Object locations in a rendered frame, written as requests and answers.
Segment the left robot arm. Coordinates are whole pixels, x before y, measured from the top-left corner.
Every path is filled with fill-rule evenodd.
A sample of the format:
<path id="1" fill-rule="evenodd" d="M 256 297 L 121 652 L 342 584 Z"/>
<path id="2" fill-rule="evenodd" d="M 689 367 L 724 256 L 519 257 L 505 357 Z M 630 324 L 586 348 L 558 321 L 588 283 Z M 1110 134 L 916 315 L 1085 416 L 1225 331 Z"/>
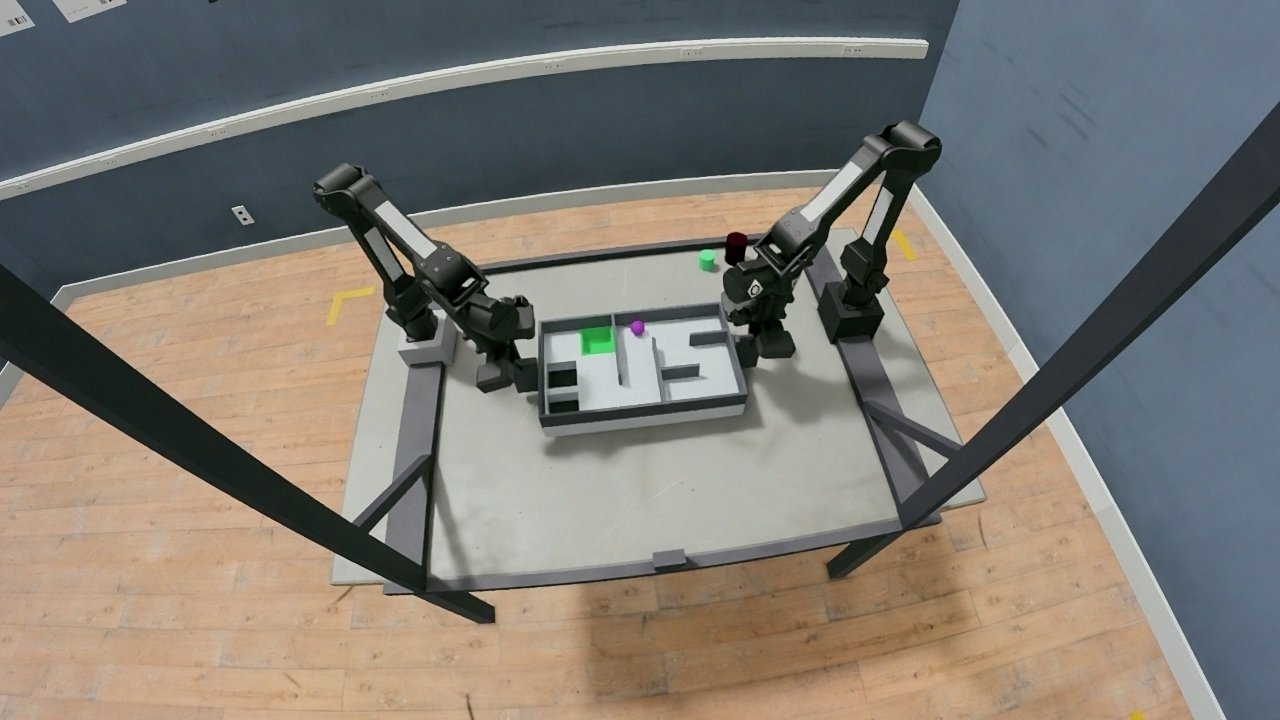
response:
<path id="1" fill-rule="evenodd" d="M 406 343 L 435 338 L 438 316 L 428 307 L 433 301 L 461 331 L 485 334 L 502 347 L 508 346 L 509 340 L 535 337 L 534 306 L 529 300 L 515 295 L 512 306 L 489 299 L 484 290 L 490 282 L 484 272 L 451 245 L 428 237 L 381 191 L 365 167 L 342 163 L 314 187 L 320 208 L 346 220 L 380 275 L 383 297 L 389 306 L 385 314 L 403 328 Z M 408 259 L 415 277 L 404 272 L 387 240 Z M 470 277 L 475 281 L 462 286 Z"/>

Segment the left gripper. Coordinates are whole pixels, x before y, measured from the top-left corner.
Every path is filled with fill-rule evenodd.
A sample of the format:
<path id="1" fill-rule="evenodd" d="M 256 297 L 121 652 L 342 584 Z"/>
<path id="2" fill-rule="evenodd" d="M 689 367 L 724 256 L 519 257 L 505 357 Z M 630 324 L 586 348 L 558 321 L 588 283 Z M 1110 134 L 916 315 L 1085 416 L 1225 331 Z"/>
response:
<path id="1" fill-rule="evenodd" d="M 488 338 L 475 331 L 463 331 L 462 340 L 472 340 L 476 345 L 475 352 L 477 355 L 486 354 L 486 364 L 477 366 L 476 379 L 476 388 L 480 389 L 483 395 L 512 386 L 515 382 L 515 373 L 522 373 L 518 363 L 515 360 L 521 359 L 515 345 L 515 340 L 509 340 L 509 345 L 507 347 L 502 347 L 497 340 Z"/>

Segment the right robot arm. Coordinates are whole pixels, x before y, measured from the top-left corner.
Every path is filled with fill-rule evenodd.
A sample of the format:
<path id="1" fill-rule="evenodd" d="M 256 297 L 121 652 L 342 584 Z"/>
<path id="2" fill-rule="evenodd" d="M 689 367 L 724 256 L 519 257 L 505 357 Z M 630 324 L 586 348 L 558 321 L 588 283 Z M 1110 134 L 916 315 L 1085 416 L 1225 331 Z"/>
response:
<path id="1" fill-rule="evenodd" d="M 814 265 L 812 260 L 826 245 L 831 225 L 886 170 L 860 238 L 846 243 L 838 258 L 847 272 L 837 287 L 844 307 L 873 309 L 874 293 L 890 282 L 884 275 L 886 243 L 914 182 L 932 169 L 941 149 L 940 138 L 911 119 L 884 124 L 879 133 L 868 135 L 814 199 L 774 222 L 753 247 L 755 260 L 724 272 L 721 300 L 726 322 L 733 327 L 749 325 L 751 318 L 760 322 L 763 296 L 792 293 L 803 269 Z M 771 243 L 781 252 L 774 252 Z"/>

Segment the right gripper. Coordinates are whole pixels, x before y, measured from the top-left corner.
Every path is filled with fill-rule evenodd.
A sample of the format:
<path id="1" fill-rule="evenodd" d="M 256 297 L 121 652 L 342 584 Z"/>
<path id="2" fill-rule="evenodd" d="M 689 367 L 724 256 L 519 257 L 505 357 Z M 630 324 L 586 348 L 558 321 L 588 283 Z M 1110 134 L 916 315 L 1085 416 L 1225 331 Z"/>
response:
<path id="1" fill-rule="evenodd" d="M 750 347 L 758 348 L 760 357 L 787 359 L 794 356 L 796 351 L 794 338 L 788 331 L 785 331 L 781 322 L 787 316 L 786 305 L 794 304 L 794 293 L 785 297 L 769 293 L 762 297 L 762 304 L 764 304 L 762 322 L 750 319 L 751 323 L 748 325 L 748 334 L 753 333 Z"/>

